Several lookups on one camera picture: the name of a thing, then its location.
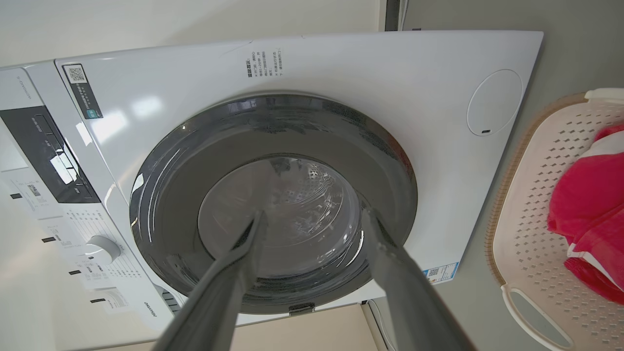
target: qr code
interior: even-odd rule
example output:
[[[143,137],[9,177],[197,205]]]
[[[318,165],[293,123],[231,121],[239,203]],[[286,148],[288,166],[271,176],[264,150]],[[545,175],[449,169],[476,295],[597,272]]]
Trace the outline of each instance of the qr code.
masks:
[[[84,75],[84,71],[82,70],[82,65],[73,64],[70,66],[63,66],[65,72],[67,73],[67,79],[71,84],[77,83],[87,83],[87,78]]]
[[[37,188],[35,188],[34,185],[29,185],[28,189],[31,190],[32,194],[35,196],[41,196],[41,194],[39,193],[39,191],[37,191]]]

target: red fabric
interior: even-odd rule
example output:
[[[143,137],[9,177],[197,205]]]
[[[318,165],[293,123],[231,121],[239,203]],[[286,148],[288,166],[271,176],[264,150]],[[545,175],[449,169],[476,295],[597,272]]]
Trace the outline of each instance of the red fabric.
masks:
[[[600,131],[595,141],[624,131],[624,124]],[[591,253],[613,284],[583,259],[569,258],[565,266],[602,297],[624,304],[624,152],[583,157],[553,190],[548,229],[564,235],[573,252]]]

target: front-loading washing machine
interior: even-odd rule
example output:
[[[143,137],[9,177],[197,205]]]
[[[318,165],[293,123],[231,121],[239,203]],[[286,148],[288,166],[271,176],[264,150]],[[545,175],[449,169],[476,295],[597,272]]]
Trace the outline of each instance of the front-loading washing machine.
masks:
[[[237,324],[384,295],[377,209],[451,280],[541,32],[285,37],[70,57],[0,71],[0,176],[88,289],[164,329],[262,209]]]

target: scratch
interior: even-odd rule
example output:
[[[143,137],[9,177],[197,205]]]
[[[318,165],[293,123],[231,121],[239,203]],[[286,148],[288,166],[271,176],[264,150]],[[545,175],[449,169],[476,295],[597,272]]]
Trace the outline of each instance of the scratch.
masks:
[[[230,52],[232,52],[232,51],[234,51],[234,50],[238,50],[238,49],[240,49],[241,47],[243,47],[243,46],[247,46],[247,45],[249,45],[249,44],[251,44],[251,43],[253,43],[253,40],[252,40],[252,41],[250,41],[250,42],[246,42],[246,43],[244,43],[244,44],[243,44],[243,45],[241,45],[241,46],[237,46],[237,47],[235,47],[235,48],[234,48],[234,49],[232,49],[232,50],[228,50],[228,51],[224,52],[223,54],[221,54],[219,57],[223,57],[224,55],[229,54]]]

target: gray floor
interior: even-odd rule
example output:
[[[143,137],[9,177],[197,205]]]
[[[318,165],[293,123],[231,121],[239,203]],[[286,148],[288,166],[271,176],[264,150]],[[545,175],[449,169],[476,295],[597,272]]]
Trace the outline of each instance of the gray floor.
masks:
[[[533,116],[559,97],[599,87],[624,87],[624,2],[586,0],[410,0],[406,29],[543,31],[544,42],[512,138],[456,278],[436,286],[480,351],[546,350],[505,308],[484,257],[493,193]],[[378,300],[385,327],[388,305]]]

